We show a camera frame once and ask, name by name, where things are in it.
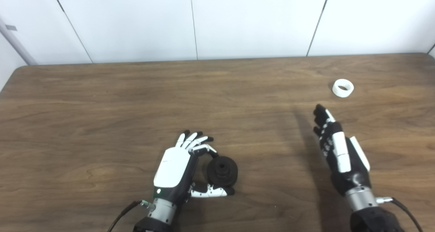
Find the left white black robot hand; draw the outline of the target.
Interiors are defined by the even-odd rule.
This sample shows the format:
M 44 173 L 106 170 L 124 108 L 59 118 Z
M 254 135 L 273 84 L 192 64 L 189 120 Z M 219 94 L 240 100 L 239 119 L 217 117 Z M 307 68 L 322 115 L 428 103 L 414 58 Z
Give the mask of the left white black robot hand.
M 164 151 L 153 180 L 153 197 L 180 206 L 190 198 L 234 195 L 238 166 L 232 158 L 220 155 L 211 142 L 213 138 L 202 132 L 180 134 L 175 145 Z M 211 157 L 204 169 L 207 182 L 196 183 L 194 175 L 205 155 Z

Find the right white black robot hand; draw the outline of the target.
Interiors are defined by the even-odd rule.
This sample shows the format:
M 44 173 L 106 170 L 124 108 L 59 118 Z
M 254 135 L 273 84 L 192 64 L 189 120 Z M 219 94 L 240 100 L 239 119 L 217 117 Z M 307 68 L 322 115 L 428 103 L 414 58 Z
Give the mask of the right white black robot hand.
M 331 182 L 344 196 L 356 187 L 372 188 L 369 176 L 370 163 L 355 137 L 347 137 L 342 125 L 327 108 L 317 104 L 313 111 L 314 133 L 319 139 L 327 164 L 331 170 Z

